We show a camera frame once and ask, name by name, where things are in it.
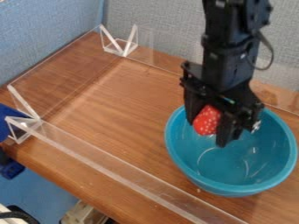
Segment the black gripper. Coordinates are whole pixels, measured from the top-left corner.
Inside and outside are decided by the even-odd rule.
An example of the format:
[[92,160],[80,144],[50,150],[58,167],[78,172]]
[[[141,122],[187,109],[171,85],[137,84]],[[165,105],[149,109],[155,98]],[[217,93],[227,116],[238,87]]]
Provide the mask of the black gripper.
[[221,112],[217,145],[225,148],[231,141],[239,139],[243,130],[257,130],[265,104],[254,94],[247,80],[229,91],[221,92],[202,81],[199,64],[185,61],[182,70],[181,85],[187,121],[193,124],[202,109],[211,105]]

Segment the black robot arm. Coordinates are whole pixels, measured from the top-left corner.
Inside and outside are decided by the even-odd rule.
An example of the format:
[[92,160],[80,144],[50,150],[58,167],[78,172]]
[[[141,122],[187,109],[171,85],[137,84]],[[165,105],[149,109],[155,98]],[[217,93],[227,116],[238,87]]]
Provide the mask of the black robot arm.
[[265,108],[250,88],[261,45],[271,46],[261,30],[270,24],[270,0],[202,0],[206,30],[203,62],[182,63],[186,118],[195,124],[206,106],[219,111],[217,145],[259,128]]

